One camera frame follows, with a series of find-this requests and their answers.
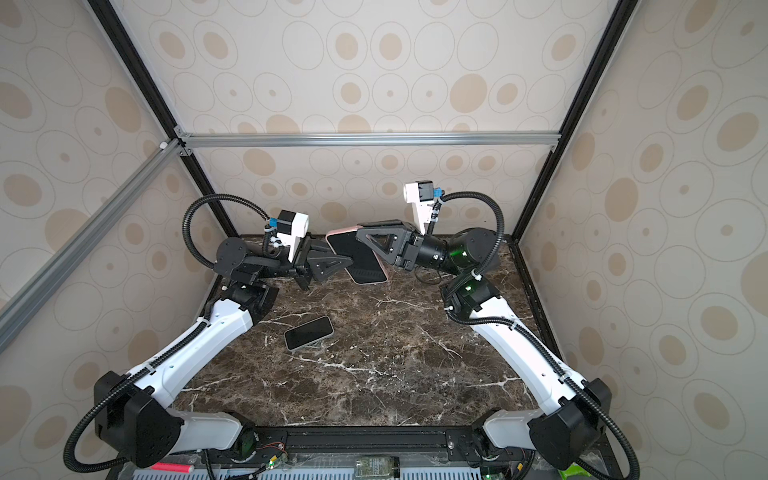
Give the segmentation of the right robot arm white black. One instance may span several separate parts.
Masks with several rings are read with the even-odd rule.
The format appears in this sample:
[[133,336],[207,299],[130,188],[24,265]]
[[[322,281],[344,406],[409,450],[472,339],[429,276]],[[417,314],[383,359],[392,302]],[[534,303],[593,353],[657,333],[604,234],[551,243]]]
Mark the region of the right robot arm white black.
[[453,275],[441,288],[448,318],[479,333],[533,394],[537,409],[497,411],[484,421],[483,434],[494,448],[532,449],[556,469],[566,470],[602,436],[605,423],[590,405],[609,405],[605,384],[586,382],[554,357],[492,282],[480,276],[483,261],[499,264],[495,232],[471,228],[445,239],[397,221],[364,224],[356,239],[392,266]]

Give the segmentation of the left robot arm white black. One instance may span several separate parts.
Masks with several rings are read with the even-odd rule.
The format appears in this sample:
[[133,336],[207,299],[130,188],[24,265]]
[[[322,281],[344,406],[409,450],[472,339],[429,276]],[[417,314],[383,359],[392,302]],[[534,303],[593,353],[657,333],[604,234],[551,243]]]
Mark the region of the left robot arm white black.
[[156,355],[122,375],[108,372],[97,381],[95,431],[119,452],[121,463],[145,468],[171,454],[197,450],[227,451],[238,460],[253,456],[258,435],[248,419],[235,413],[183,412],[172,404],[203,367],[271,311],[279,290],[265,278],[323,281],[356,263],[312,238],[301,241],[297,259],[292,265],[282,257],[259,255],[241,238],[224,240],[213,264],[229,281],[220,297]]

